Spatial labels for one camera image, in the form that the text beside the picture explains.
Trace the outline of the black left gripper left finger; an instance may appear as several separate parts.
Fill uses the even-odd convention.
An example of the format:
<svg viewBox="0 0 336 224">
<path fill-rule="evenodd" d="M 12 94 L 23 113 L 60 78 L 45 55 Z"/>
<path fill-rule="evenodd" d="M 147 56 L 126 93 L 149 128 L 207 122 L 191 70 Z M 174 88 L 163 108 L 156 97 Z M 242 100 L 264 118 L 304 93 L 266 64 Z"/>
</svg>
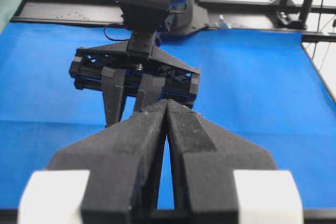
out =
<svg viewBox="0 0 336 224">
<path fill-rule="evenodd" d="M 131 223 L 135 214 L 157 207 L 166 105 L 161 100 L 54 154 L 49 170 L 90 172 L 84 223 Z"/>
</svg>

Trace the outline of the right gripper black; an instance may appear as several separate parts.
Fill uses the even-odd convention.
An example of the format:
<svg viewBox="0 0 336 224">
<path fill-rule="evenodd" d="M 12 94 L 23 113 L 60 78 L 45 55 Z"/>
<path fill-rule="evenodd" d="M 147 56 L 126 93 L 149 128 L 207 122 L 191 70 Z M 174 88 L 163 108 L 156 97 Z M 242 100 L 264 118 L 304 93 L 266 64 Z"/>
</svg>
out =
<svg viewBox="0 0 336 224">
<path fill-rule="evenodd" d="M 189 108 L 197 98 L 201 71 L 161 48 L 152 52 L 129 51 L 128 42 L 78 48 L 69 74 L 76 89 L 102 90 L 106 126 L 119 123 L 126 94 L 136 97 L 133 112 L 155 104 L 162 97 Z"/>
</svg>

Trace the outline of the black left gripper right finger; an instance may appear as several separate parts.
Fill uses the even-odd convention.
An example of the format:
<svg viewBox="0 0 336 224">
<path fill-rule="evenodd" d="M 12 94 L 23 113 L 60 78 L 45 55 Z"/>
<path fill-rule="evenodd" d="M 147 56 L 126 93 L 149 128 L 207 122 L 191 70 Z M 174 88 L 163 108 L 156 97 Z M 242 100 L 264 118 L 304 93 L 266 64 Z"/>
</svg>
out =
<svg viewBox="0 0 336 224">
<path fill-rule="evenodd" d="M 233 171 L 276 170 L 272 156 L 173 100 L 166 114 L 175 208 L 191 223 L 238 223 Z"/>
</svg>

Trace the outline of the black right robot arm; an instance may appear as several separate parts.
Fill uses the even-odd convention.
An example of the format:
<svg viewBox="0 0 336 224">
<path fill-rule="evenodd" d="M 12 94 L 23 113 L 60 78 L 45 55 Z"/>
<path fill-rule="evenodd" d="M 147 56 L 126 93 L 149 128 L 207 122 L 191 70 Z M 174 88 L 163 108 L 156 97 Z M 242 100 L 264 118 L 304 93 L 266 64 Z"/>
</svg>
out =
<svg viewBox="0 0 336 224">
<path fill-rule="evenodd" d="M 78 48 L 69 74 L 79 90 L 100 91 L 106 126 L 121 121 L 126 99 L 138 112 L 160 99 L 192 108 L 201 72 L 160 48 L 160 35 L 187 36 L 208 27 L 207 10 L 195 0 L 112 0 L 122 11 L 128 39 Z"/>
</svg>

